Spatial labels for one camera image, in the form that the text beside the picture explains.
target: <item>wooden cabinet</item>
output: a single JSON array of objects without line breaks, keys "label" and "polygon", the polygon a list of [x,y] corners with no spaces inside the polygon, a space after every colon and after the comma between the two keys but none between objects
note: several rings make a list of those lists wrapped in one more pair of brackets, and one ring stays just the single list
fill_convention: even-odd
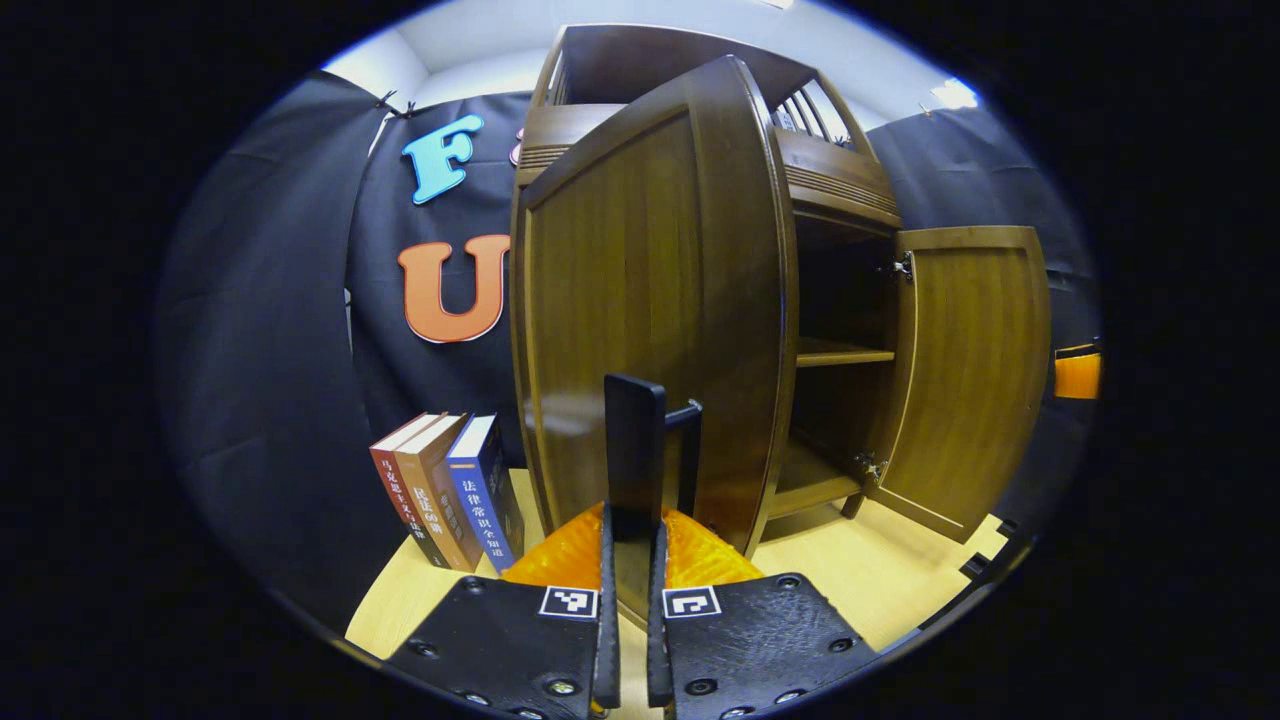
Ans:
[{"label": "wooden cabinet", "polygon": [[1034,232],[899,232],[818,70],[685,31],[563,28],[516,191],[517,392],[547,532],[607,496],[607,373],[704,404],[694,515],[748,556],[769,518],[842,497],[851,515],[864,489],[961,541],[993,507],[1048,363]]}]

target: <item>orange letter u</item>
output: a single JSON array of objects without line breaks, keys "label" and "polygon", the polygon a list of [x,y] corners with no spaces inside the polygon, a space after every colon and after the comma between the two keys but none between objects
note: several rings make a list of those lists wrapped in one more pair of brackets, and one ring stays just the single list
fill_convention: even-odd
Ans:
[{"label": "orange letter u", "polygon": [[447,242],[415,245],[399,254],[404,268],[404,319],[413,333],[430,342],[465,342],[493,329],[502,318],[506,290],[502,256],[511,249],[506,234],[472,237],[463,246],[476,260],[476,301],[454,315],[440,302],[444,260],[453,254]]}]

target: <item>blue letter f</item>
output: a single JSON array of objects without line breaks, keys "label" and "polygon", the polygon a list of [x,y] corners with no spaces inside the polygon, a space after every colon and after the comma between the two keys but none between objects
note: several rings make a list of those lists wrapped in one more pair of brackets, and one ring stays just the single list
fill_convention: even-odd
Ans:
[{"label": "blue letter f", "polygon": [[[413,191],[415,205],[426,202],[467,177],[466,170],[449,164],[449,158],[454,158],[460,163],[470,160],[471,138],[458,133],[476,132],[483,127],[484,119],[471,114],[404,146],[401,155],[408,155],[413,159],[413,173],[417,174],[417,190]],[[451,135],[454,137],[445,142],[444,140]]]}]

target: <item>cabinet door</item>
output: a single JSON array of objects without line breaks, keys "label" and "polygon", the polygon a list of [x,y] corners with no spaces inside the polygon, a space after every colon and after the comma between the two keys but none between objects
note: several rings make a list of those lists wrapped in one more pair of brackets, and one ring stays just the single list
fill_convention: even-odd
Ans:
[{"label": "cabinet door", "polygon": [[603,383],[626,373],[664,386],[668,410],[704,404],[694,516],[739,551],[759,537],[795,373],[781,168],[755,81],[724,56],[625,106],[520,193],[516,387],[548,530],[607,497]]},{"label": "cabinet door", "polygon": [[996,506],[1030,437],[1048,368],[1048,283],[1036,231],[897,234],[892,410],[868,497],[964,542]]}]

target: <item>wooden floor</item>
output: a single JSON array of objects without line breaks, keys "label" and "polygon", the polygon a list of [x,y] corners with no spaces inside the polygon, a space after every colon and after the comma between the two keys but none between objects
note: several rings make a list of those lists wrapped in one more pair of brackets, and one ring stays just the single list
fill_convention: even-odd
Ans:
[{"label": "wooden floor", "polygon": [[[512,470],[525,518],[534,518],[529,473]],[[867,500],[854,520],[840,502],[769,521],[751,561],[765,575],[801,573],[813,582],[870,647],[883,650],[942,609],[968,579],[960,566],[980,552],[993,559],[1005,544],[1000,520],[988,515],[960,544]],[[525,547],[541,542],[539,523],[525,523]],[[488,557],[476,575],[497,578]],[[467,575],[433,566],[412,538],[390,557],[347,626],[347,641],[385,660],[433,607]],[[622,707],[611,720],[662,717],[646,707],[645,633],[618,623],[622,650]]]}]

